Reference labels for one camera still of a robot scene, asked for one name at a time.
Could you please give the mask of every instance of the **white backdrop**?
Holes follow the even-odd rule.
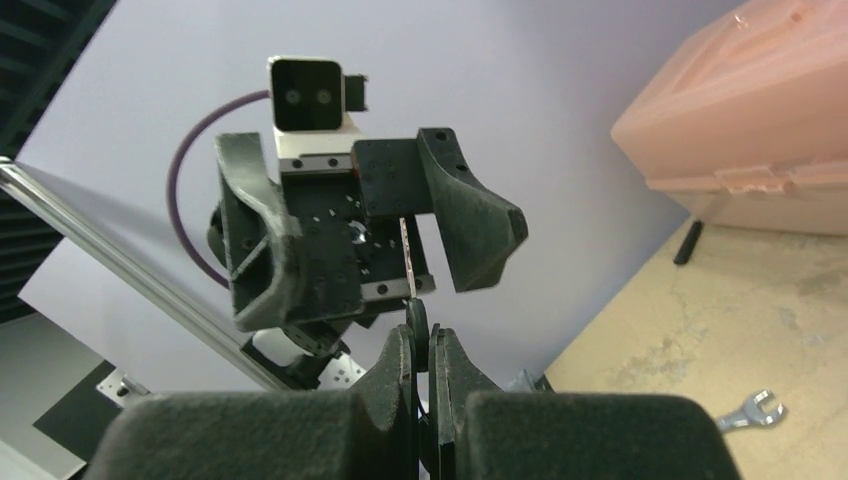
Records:
[[[547,366],[680,224],[682,210],[647,190],[609,129],[685,38],[738,3],[121,0],[18,161],[225,323],[227,292],[168,225],[169,158],[208,111],[266,86],[268,56],[334,58],[370,77],[370,112],[356,116],[367,134],[450,126],[477,177],[524,209],[530,240],[501,285],[465,295],[452,292],[435,222],[422,220],[440,286],[430,318],[454,327],[503,384]],[[273,152],[268,103],[212,130],[190,152],[179,194],[201,245],[218,197],[212,134],[260,131]],[[348,335],[360,363],[398,321]]]

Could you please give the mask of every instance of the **pink plastic box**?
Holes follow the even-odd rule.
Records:
[[[668,60],[612,128],[705,222],[848,235],[848,0],[754,0]]]

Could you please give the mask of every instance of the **metal bracket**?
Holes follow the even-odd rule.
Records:
[[[121,408],[127,408],[150,394],[146,388],[118,369],[113,370],[97,384],[97,391]]]

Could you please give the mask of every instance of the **black tripod leg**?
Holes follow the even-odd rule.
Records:
[[[695,245],[698,244],[698,239],[701,238],[701,230],[703,229],[704,222],[700,220],[692,222],[692,226],[689,227],[689,232],[686,234],[686,238],[683,239],[683,243],[680,244],[680,249],[677,251],[677,255],[674,256],[675,265],[686,265],[689,263],[689,259],[692,258],[692,252],[695,250]]]

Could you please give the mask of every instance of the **open-end wrench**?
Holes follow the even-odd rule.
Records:
[[[774,395],[769,390],[752,393],[745,399],[739,410],[716,419],[718,429],[721,432],[728,432],[737,428],[775,426],[786,414],[786,407],[780,403],[774,410],[764,412],[760,404],[770,398],[774,398]]]

